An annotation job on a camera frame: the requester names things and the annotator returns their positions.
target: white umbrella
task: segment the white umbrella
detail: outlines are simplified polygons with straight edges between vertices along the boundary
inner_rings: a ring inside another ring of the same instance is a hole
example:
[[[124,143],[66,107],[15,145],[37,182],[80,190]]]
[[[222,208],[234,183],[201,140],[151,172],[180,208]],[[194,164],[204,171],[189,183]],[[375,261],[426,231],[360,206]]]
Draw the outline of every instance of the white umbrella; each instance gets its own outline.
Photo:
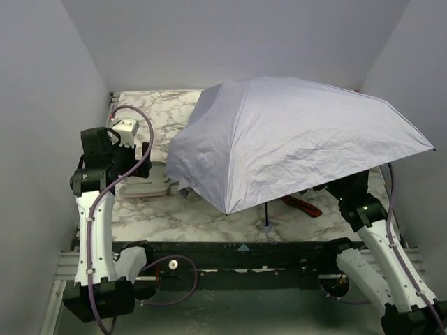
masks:
[[[166,174],[229,214],[429,149],[384,100],[258,77],[202,92]]]

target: marble table top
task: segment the marble table top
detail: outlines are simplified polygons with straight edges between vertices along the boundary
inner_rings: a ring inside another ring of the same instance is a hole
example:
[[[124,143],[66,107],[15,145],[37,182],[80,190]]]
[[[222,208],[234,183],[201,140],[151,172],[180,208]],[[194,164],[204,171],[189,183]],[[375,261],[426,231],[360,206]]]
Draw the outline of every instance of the marble table top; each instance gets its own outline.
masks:
[[[121,93],[119,105],[136,106],[152,120],[155,137],[151,161],[166,161],[170,139],[186,126],[199,95],[200,91]],[[120,112],[119,116],[140,122],[136,135],[140,149],[141,142],[149,138],[149,129],[144,120],[130,110]],[[171,191],[164,197],[140,199],[123,199],[117,192],[112,214],[113,240],[273,242],[329,241],[348,237],[360,241],[340,215],[336,199],[325,190],[296,195],[323,212],[318,218],[310,218],[281,200],[269,202],[268,213],[273,228],[268,237],[263,231],[263,205],[225,216],[194,192],[184,199],[175,192],[174,186],[171,186]],[[388,208],[388,196],[377,167],[370,170],[369,192]]]

